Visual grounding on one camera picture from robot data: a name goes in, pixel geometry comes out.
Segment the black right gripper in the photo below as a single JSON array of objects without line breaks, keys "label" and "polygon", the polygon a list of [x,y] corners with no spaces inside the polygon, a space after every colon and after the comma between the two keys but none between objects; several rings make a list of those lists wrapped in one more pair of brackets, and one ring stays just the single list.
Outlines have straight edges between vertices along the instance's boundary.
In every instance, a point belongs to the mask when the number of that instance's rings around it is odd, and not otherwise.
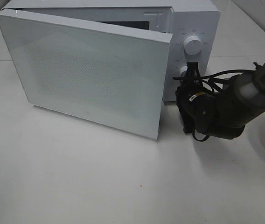
[{"label": "black right gripper", "polygon": [[199,80],[198,62],[187,62],[185,78],[180,78],[176,89],[176,104],[179,108],[185,134],[214,135],[214,89],[204,87]]}]

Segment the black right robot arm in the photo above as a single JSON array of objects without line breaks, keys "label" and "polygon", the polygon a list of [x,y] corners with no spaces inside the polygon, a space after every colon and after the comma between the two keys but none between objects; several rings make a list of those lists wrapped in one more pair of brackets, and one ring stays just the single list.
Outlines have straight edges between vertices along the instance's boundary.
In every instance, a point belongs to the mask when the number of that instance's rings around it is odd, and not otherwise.
[{"label": "black right robot arm", "polygon": [[176,105],[185,134],[232,140],[245,125],[265,112],[265,63],[255,70],[226,70],[202,77],[197,62],[188,62],[186,73],[174,80]]}]

